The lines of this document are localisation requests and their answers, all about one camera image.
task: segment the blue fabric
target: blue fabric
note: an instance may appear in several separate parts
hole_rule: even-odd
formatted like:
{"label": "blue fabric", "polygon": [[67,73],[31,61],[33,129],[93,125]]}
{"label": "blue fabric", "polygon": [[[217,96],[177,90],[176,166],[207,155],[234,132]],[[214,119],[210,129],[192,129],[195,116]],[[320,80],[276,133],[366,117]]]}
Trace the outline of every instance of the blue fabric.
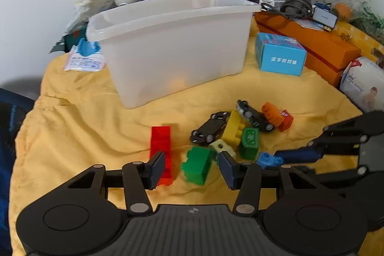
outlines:
{"label": "blue fabric", "polygon": [[12,251],[8,226],[9,186],[16,159],[15,137],[34,101],[0,88],[0,251]]}

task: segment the baby picture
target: baby picture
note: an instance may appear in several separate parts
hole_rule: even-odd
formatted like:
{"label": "baby picture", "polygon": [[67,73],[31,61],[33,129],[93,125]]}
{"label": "baby picture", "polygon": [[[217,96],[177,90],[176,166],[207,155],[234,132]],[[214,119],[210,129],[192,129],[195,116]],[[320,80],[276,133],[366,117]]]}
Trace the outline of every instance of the baby picture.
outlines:
{"label": "baby picture", "polygon": [[376,87],[372,87],[369,93],[362,98],[362,103],[369,108],[369,111],[373,111],[375,109],[375,98],[377,95],[378,89]]}

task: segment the black toy car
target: black toy car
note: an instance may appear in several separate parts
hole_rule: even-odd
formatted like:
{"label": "black toy car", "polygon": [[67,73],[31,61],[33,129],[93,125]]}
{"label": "black toy car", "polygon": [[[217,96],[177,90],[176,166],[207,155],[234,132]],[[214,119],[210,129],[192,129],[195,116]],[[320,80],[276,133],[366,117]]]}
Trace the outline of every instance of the black toy car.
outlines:
{"label": "black toy car", "polygon": [[195,129],[191,132],[191,142],[203,146],[214,142],[215,138],[227,124],[228,118],[229,112],[221,111],[211,114],[209,120],[207,120],[199,129]]}
{"label": "black toy car", "polygon": [[268,122],[263,114],[252,108],[247,101],[238,100],[236,109],[237,112],[252,125],[252,127],[259,128],[260,131],[271,131],[274,129],[273,124]]}

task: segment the red lego brick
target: red lego brick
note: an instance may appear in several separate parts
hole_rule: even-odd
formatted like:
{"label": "red lego brick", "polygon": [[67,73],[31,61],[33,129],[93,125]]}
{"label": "red lego brick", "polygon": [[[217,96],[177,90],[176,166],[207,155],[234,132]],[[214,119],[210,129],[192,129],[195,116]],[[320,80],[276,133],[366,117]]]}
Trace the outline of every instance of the red lego brick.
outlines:
{"label": "red lego brick", "polygon": [[279,126],[279,130],[284,131],[291,127],[293,122],[293,117],[286,110],[283,110],[281,112],[281,115],[284,117],[284,121]]}
{"label": "red lego brick", "polygon": [[163,151],[166,157],[166,167],[158,185],[169,186],[173,182],[172,160],[170,155],[170,126],[152,127],[149,157],[151,158],[157,151]]}

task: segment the light green lego brick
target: light green lego brick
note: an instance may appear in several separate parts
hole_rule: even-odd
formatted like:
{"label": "light green lego brick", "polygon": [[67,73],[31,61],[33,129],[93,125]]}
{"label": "light green lego brick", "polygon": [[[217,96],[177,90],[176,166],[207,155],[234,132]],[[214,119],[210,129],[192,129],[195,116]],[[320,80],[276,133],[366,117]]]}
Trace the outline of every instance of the light green lego brick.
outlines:
{"label": "light green lego brick", "polygon": [[227,151],[230,156],[232,156],[234,159],[236,159],[235,151],[232,149],[232,147],[230,145],[226,144],[225,141],[222,139],[219,139],[219,140],[216,140],[215,142],[212,142],[209,145],[209,147],[212,150],[214,150],[216,153],[216,157],[215,157],[216,162],[217,162],[217,158],[218,158],[219,153],[221,153],[222,151]]}

